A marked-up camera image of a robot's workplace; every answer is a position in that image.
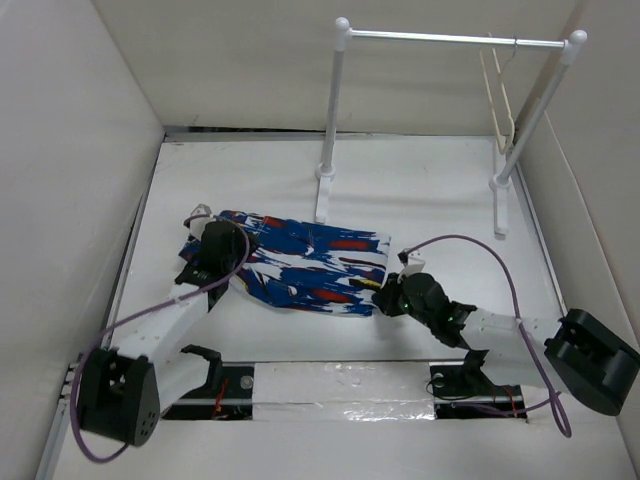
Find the white end cap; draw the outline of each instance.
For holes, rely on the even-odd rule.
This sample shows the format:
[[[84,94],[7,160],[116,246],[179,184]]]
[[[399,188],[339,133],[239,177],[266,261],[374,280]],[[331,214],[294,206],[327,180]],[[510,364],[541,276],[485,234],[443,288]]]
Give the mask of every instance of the white end cap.
[[[564,65],[571,65],[578,56],[580,48],[584,42],[587,41],[587,32],[584,30],[576,30],[569,36],[567,45],[562,52],[562,59],[560,60]]]
[[[349,38],[351,38],[349,20],[344,17],[336,18],[336,52],[344,52]]]

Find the clothing rack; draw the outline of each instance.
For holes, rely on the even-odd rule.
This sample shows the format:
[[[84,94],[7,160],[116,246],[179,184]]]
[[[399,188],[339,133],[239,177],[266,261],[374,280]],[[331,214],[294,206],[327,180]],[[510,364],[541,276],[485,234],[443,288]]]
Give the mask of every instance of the clothing rack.
[[[322,157],[316,176],[318,177],[318,198],[316,203],[315,221],[325,223],[329,213],[329,199],[331,196],[331,186],[336,176],[336,169],[333,161],[333,146],[336,140],[338,98],[340,93],[340,83],[342,81],[342,66],[344,63],[344,52],[351,40],[368,39],[379,41],[401,41],[401,42],[422,42],[449,45],[471,45],[476,47],[491,47],[496,72],[505,102],[510,132],[507,139],[503,139],[498,127],[497,114],[491,88],[489,85],[487,68],[480,51],[480,63],[483,69],[485,86],[489,98],[489,108],[494,125],[496,136],[496,156],[502,156],[503,161],[494,162],[494,175],[489,181],[489,186],[494,196],[494,231],[499,235],[506,235],[509,229],[507,219],[507,193],[511,188],[511,173],[515,168],[522,151],[531,138],[538,122],[542,118],[553,94],[562,81],[569,66],[574,62],[580,48],[587,40],[587,34],[583,30],[576,30],[567,40],[527,40],[521,38],[497,38],[492,36],[471,37],[462,35],[434,35],[427,33],[403,33],[403,32],[383,32],[374,30],[355,30],[351,28],[346,18],[340,17],[335,22],[336,34],[333,53],[333,71],[331,74],[331,93],[329,95],[329,107],[327,110],[327,129],[322,146]],[[540,99],[529,117],[529,120],[521,129],[518,140],[513,143],[515,125],[511,115],[511,108],[507,97],[504,83],[502,82],[502,71],[498,63],[496,48],[511,48],[514,54],[518,49],[537,50],[543,52],[561,53],[560,61],[556,65],[553,76],[547,83]]]

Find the horizontal bar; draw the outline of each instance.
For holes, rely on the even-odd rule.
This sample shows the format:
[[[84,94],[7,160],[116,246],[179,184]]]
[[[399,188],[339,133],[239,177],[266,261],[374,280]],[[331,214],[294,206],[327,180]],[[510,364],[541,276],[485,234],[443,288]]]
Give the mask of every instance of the horizontal bar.
[[[521,38],[467,37],[462,35],[433,35],[429,33],[378,32],[374,30],[351,30],[352,38],[370,38],[377,40],[404,40],[413,42],[448,43],[459,45],[477,45],[483,47],[528,48],[544,51],[564,50],[564,41],[525,40]]]

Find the blue patterned fabric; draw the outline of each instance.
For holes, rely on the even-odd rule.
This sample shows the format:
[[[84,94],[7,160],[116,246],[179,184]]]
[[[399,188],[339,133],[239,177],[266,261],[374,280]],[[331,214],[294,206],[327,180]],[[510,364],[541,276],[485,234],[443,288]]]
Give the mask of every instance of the blue patterned fabric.
[[[274,307],[370,316],[371,296],[384,282],[391,237],[314,223],[225,210],[259,247],[232,285]],[[190,237],[180,256],[199,249]]]

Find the white wall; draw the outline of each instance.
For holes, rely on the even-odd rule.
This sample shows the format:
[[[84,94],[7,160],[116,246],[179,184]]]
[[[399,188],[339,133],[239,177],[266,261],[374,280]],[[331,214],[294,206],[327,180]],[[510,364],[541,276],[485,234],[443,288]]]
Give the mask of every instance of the white wall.
[[[592,311],[633,343],[630,325],[640,334],[638,18],[636,1],[590,2],[578,23],[589,41],[524,163],[567,305]],[[640,386],[620,425],[640,471]]]
[[[336,17],[362,29],[555,39],[576,0],[94,3],[164,125],[322,129]],[[544,60],[521,51],[511,62],[515,112]],[[349,47],[341,130],[488,134],[489,119],[475,48]]]
[[[88,0],[0,0],[0,478],[33,478],[163,132]]]

